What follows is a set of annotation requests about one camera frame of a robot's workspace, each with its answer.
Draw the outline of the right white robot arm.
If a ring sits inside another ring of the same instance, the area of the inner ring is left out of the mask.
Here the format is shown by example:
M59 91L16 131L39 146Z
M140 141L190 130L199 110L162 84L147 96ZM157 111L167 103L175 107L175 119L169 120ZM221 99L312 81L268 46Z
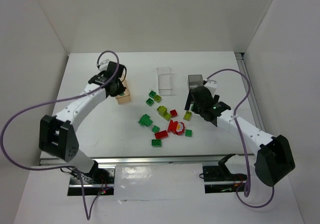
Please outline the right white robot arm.
M245 144L256 157L254 171L256 176L268 187L273 187L296 167L288 139L266 133L243 118L236 116L234 110L212 95L206 86L198 86L189 91L186 107L205 121L212 123L231 135L243 137Z

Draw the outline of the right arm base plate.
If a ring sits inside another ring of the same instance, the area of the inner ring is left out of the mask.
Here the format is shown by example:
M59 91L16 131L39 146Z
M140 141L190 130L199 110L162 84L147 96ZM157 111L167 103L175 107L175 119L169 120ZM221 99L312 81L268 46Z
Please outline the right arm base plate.
M204 181L206 194L234 193L237 188L243 192L247 181L246 174L231 174L226 170L221 170L218 165L203 166L199 178Z

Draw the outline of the green lego plate stack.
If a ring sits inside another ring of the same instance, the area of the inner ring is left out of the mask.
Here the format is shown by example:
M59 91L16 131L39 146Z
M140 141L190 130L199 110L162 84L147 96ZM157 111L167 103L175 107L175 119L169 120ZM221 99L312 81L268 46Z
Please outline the green lego plate stack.
M141 126L150 127L153 124L153 121L151 120L150 116L147 114L144 114L138 121L138 123Z

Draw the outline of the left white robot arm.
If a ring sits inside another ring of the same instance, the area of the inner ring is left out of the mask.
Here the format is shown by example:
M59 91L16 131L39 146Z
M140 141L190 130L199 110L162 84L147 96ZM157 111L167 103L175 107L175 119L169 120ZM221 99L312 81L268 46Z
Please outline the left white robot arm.
M108 97L125 92L127 88L123 81L126 75L127 68L124 65L110 61L88 81L80 98L54 116L45 115L40 121L40 150L65 161L95 182L100 177L106 180L109 173L100 169L95 160L80 150L76 132L97 105Z

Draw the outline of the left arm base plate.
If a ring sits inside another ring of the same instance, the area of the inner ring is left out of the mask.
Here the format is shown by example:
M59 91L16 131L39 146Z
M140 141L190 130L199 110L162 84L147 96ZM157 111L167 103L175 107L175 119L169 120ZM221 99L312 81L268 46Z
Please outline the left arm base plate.
M82 174L83 188L85 196L96 196L100 193L101 196L113 196L114 195L114 180L116 167L112 165L102 166L102 169L106 170L109 177L105 179L104 177L99 177L98 181L93 181L84 174ZM82 195L82 187L80 177L75 171L66 170L70 176L69 184L67 188L67 196L79 197Z

